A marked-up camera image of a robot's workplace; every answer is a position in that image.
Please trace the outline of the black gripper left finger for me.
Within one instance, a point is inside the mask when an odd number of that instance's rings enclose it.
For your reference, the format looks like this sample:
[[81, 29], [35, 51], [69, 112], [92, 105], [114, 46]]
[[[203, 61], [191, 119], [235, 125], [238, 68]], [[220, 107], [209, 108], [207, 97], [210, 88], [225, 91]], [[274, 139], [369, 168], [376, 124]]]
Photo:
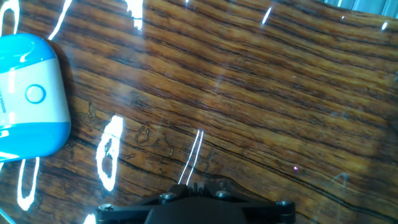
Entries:
[[110, 203], [100, 205], [95, 212], [95, 223], [144, 223], [149, 213], [161, 205], [194, 196], [196, 184], [175, 184], [161, 194], [144, 198], [130, 206], [122, 207]]

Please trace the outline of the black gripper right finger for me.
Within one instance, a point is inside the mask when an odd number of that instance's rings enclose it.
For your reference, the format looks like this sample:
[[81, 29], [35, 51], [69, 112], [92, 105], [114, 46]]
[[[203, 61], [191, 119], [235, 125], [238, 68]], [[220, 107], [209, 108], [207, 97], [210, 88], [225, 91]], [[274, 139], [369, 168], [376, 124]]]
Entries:
[[245, 223], [295, 223], [295, 202], [289, 200], [263, 201], [244, 195], [219, 184], [199, 182], [195, 195], [212, 199], [216, 208], [227, 209], [228, 218], [239, 215]]

